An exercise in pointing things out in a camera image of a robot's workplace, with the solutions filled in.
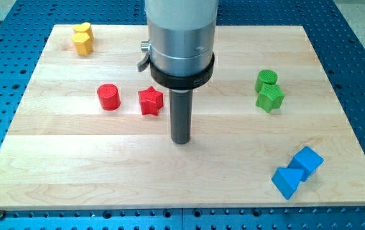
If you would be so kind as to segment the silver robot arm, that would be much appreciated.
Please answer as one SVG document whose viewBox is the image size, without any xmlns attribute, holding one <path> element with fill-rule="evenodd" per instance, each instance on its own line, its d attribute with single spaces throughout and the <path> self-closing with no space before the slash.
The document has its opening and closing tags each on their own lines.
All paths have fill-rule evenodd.
<svg viewBox="0 0 365 230">
<path fill-rule="evenodd" d="M 212 76 L 218 0 L 146 0 L 148 40 L 137 71 L 150 68 L 161 86 L 187 91 Z"/>
</svg>

